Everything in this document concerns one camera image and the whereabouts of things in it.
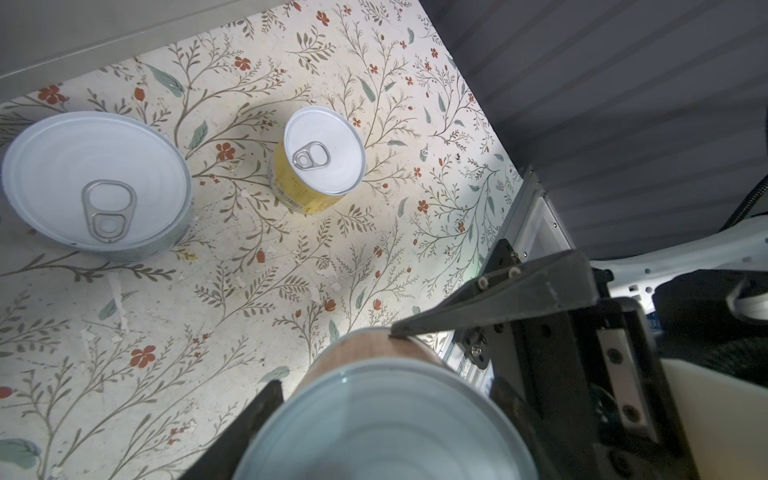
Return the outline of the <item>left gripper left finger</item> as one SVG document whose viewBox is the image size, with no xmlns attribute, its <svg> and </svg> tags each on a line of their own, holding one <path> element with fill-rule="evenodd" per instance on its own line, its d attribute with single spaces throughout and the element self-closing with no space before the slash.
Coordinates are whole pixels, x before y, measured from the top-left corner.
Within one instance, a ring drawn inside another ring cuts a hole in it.
<svg viewBox="0 0 768 480">
<path fill-rule="evenodd" d="M 283 401 L 282 383 L 268 382 L 180 480 L 232 479 L 248 445 Z"/>
</svg>

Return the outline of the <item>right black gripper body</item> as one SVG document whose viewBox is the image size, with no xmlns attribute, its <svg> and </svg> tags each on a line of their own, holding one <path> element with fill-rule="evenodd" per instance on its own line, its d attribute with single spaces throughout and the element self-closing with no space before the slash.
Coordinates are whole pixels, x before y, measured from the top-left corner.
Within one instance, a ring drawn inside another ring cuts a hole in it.
<svg viewBox="0 0 768 480">
<path fill-rule="evenodd" d="M 640 305 L 596 305 L 464 329 L 487 341 L 491 400 L 521 434 L 542 479 L 695 479 L 655 340 Z"/>
</svg>

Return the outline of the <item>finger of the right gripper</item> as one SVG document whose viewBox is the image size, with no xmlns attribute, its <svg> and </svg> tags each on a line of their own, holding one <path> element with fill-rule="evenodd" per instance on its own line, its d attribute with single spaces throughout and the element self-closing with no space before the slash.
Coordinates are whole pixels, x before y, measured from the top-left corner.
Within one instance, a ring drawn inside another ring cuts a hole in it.
<svg viewBox="0 0 768 480">
<path fill-rule="evenodd" d="M 597 304 L 587 257 L 567 250 L 484 274 L 438 306 L 391 325 L 393 337 L 464 330 L 544 317 Z"/>
</svg>

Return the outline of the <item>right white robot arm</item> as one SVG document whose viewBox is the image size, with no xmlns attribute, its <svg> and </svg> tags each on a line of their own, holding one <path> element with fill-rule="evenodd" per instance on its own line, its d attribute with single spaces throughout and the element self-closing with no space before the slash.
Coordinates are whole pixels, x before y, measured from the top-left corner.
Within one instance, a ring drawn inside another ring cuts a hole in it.
<svg viewBox="0 0 768 480">
<path fill-rule="evenodd" d="M 395 337 L 453 331 L 543 479 L 767 475 L 767 220 L 644 255 L 482 274 Z"/>
</svg>

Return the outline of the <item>salmon label can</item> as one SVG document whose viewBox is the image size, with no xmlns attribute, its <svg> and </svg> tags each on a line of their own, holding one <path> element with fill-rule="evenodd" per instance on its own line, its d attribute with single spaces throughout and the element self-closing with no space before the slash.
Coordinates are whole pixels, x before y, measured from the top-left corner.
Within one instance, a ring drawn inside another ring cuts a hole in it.
<svg viewBox="0 0 768 480">
<path fill-rule="evenodd" d="M 424 342 L 345 335 L 259 430 L 237 479 L 536 479 L 523 438 Z"/>
</svg>

